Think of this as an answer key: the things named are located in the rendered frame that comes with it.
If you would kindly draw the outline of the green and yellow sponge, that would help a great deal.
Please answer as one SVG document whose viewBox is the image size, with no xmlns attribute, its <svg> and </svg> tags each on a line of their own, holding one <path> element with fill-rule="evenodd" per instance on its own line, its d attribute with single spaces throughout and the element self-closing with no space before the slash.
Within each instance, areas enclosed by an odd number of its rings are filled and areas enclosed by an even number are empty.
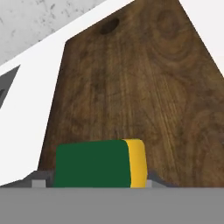
<svg viewBox="0 0 224 224">
<path fill-rule="evenodd" d="M 145 188 L 147 163 L 140 139 L 61 144 L 54 187 Z"/>
</svg>

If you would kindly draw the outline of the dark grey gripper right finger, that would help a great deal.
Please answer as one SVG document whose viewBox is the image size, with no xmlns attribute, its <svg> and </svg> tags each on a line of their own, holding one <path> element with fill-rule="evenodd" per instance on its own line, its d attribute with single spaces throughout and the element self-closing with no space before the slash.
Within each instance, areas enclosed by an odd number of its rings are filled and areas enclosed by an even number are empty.
<svg viewBox="0 0 224 224">
<path fill-rule="evenodd" d="M 174 184 L 168 183 L 160 178 L 155 172 L 150 172 L 147 177 L 147 185 L 150 187 L 175 187 Z"/>
</svg>

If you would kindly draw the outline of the dark wooden cutting board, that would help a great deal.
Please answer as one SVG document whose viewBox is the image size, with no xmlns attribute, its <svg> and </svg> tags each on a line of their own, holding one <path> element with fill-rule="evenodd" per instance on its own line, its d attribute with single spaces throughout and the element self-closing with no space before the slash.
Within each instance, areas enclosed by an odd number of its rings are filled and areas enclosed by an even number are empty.
<svg viewBox="0 0 224 224">
<path fill-rule="evenodd" d="M 119 138 L 170 183 L 224 187 L 224 77 L 179 0 L 134 0 L 65 44 L 39 168 Z"/>
</svg>

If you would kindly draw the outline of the grey sink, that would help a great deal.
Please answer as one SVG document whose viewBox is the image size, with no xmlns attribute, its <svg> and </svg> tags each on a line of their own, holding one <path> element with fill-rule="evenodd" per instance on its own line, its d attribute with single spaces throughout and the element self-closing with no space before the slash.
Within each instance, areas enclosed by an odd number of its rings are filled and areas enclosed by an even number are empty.
<svg viewBox="0 0 224 224">
<path fill-rule="evenodd" d="M 16 66 L 0 76 L 0 108 L 3 106 L 4 100 L 9 92 L 12 82 L 15 79 L 18 69 L 19 66 Z"/>
</svg>

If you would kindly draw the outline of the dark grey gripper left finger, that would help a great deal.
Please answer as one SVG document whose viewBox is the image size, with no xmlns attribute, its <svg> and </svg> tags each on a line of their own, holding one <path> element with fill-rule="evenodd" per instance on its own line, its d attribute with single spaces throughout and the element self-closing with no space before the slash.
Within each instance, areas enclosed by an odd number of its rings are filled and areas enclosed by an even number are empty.
<svg viewBox="0 0 224 224">
<path fill-rule="evenodd" d="M 54 170 L 33 171 L 23 179 L 2 185 L 2 188 L 33 188 L 33 187 L 52 187 L 54 180 Z"/>
</svg>

